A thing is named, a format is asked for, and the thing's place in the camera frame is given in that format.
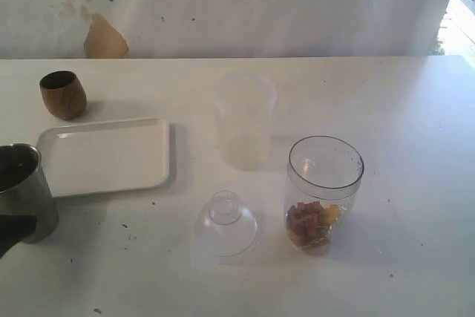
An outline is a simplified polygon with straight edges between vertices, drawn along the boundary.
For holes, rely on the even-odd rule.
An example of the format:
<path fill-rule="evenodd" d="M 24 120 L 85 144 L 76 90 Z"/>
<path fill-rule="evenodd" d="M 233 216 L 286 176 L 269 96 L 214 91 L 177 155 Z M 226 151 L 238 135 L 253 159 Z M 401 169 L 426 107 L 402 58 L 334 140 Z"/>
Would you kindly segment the steel metal cup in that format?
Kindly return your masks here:
<path fill-rule="evenodd" d="M 33 215 L 36 231 L 22 240 L 34 244 L 57 227 L 59 213 L 42 170 L 39 150 L 29 144 L 1 147 L 1 215 Z"/>

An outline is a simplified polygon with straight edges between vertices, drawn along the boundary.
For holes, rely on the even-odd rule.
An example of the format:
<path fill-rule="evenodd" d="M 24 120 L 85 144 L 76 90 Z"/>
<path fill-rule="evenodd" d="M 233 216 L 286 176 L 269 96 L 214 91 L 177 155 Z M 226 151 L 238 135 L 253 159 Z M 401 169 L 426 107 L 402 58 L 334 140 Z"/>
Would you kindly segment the brown wooden cup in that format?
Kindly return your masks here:
<path fill-rule="evenodd" d="M 85 111 L 87 97 L 78 76 L 72 71 L 55 71 L 39 82 L 43 103 L 54 117 L 72 120 Z"/>

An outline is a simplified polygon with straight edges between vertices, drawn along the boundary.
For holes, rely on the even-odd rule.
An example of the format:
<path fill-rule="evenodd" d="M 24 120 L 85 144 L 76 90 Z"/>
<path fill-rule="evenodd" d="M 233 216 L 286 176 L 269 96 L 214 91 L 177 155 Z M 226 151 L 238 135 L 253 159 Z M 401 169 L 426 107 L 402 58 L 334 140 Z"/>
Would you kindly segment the wooden block pieces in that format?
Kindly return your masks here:
<path fill-rule="evenodd" d="M 324 221 L 324 207 L 319 201 L 290 206 L 286 228 L 290 240 L 303 249 L 326 244 L 330 235 L 330 225 Z"/>

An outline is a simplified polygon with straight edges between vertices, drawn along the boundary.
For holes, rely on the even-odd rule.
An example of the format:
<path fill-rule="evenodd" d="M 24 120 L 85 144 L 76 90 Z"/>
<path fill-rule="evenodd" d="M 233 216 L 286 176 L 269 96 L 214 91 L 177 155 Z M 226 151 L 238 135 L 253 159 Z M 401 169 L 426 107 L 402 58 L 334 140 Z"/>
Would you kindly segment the gold coin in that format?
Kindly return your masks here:
<path fill-rule="evenodd" d="M 323 208 L 321 211 L 320 222 L 323 224 L 333 225 L 338 221 L 340 214 L 339 205 L 331 204 Z"/>

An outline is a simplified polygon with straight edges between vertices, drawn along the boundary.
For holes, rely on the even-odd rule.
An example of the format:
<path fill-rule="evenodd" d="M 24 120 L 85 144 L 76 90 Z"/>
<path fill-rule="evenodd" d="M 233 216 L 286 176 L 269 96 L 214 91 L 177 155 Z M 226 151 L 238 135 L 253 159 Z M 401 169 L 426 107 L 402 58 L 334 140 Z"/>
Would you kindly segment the clear dome jar lid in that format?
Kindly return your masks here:
<path fill-rule="evenodd" d="M 215 193 L 194 224 L 194 251 L 200 260 L 237 263 L 251 249 L 258 233 L 253 212 L 231 191 Z"/>

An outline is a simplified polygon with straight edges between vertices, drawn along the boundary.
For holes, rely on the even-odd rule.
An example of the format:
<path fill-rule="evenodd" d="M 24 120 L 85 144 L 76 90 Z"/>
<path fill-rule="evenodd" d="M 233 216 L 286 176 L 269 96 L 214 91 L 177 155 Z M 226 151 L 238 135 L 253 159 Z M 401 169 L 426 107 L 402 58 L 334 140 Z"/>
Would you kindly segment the clear plastic jar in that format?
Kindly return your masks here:
<path fill-rule="evenodd" d="M 331 204 L 340 207 L 341 214 L 338 221 L 330 225 L 326 244 L 303 249 L 290 240 L 296 249 L 315 254 L 331 243 L 341 220 L 354 205 L 364 175 L 363 157 L 352 145 L 336 137 L 308 136 L 289 150 L 286 173 L 285 228 L 287 210 L 298 202 L 319 201 L 324 208 Z"/>

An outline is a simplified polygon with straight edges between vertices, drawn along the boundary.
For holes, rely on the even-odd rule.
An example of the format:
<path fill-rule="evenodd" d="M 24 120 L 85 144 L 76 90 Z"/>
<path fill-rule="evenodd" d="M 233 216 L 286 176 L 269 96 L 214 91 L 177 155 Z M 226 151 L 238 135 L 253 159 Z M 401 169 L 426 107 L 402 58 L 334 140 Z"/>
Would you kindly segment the white rectangular tray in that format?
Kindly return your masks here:
<path fill-rule="evenodd" d="M 54 197 L 150 189 L 170 174 L 170 125 L 158 118 L 51 128 L 36 147 Z"/>

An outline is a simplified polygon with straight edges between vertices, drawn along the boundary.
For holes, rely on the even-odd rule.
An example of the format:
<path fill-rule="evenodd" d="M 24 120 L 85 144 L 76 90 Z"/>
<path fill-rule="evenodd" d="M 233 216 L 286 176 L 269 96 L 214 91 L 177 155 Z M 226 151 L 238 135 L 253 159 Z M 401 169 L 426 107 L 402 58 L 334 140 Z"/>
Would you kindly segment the frosted plastic beaker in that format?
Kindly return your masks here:
<path fill-rule="evenodd" d="M 264 76 L 229 73 L 216 86 L 217 147 L 232 168 L 259 169 L 269 153 L 278 93 Z"/>

